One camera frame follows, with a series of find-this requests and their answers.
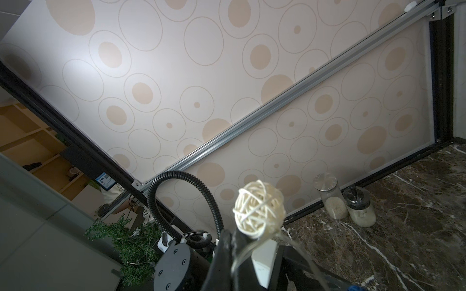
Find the small green christmas tree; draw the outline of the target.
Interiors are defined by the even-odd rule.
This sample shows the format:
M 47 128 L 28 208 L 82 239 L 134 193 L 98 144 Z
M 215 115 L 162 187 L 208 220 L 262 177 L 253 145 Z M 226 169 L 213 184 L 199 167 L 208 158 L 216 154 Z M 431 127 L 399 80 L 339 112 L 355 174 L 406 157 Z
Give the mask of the small green christmas tree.
M 155 223 L 146 223 L 130 230 L 130 219 L 121 217 L 117 222 L 106 224 L 97 221 L 84 234 L 88 240 L 108 238 L 122 263 L 123 286 L 140 287 L 154 274 L 154 267 L 160 259 L 157 243 L 161 231 Z

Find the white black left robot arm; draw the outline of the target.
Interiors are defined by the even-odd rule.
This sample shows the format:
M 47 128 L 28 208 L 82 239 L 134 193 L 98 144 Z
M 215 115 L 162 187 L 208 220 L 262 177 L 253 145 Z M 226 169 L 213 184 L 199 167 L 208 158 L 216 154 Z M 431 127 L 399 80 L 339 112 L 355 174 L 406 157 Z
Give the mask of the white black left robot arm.
M 312 275 L 307 261 L 291 246 L 269 240 L 253 251 L 232 279 L 224 264 L 209 262 L 187 244 L 171 245 L 155 266 L 156 291 L 356 291 L 347 280 L 320 269 L 326 286 Z

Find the string lights with rattan balls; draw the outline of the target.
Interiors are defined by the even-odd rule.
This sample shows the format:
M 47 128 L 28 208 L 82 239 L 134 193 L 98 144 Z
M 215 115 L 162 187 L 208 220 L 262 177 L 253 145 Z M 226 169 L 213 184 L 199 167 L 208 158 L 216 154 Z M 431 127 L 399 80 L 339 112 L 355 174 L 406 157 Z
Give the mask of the string lights with rattan balls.
M 231 275 L 234 275 L 235 271 L 251 257 L 256 249 L 267 241 L 277 238 L 292 246 L 308 263 L 311 272 L 323 289 L 330 290 L 318 266 L 305 249 L 281 233 L 286 210 L 284 196 L 280 190 L 261 180 L 250 182 L 239 189 L 233 213 L 238 230 L 252 239 L 252 242 L 234 258 L 230 270 Z

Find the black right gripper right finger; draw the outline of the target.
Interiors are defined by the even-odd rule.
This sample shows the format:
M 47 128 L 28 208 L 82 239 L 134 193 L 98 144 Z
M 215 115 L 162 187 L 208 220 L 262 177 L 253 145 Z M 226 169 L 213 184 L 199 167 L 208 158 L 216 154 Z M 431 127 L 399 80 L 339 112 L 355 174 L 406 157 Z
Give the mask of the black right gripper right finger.
M 238 229 L 234 230 L 232 236 L 232 259 L 239 257 L 240 252 L 251 243 L 252 240 L 241 233 Z M 262 286 L 259 284 L 254 265 L 251 257 L 239 265 L 231 276 L 233 291 L 261 291 Z

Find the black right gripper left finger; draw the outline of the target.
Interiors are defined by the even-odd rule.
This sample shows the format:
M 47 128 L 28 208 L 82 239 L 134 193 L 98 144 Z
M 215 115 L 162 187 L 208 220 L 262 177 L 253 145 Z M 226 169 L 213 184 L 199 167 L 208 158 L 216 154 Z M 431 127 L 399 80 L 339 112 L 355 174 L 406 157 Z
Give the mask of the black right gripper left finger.
M 223 230 L 201 291 L 231 291 L 233 263 L 232 233 Z

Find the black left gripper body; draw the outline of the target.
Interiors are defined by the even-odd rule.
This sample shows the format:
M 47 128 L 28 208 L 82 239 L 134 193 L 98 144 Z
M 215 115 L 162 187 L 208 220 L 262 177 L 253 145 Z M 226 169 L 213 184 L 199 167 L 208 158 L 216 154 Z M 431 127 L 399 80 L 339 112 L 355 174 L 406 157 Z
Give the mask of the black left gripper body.
M 331 291 L 346 291 L 353 284 L 319 267 Z M 279 246 L 276 255 L 276 290 L 287 291 L 293 283 L 297 291 L 323 291 L 306 260 L 291 246 Z

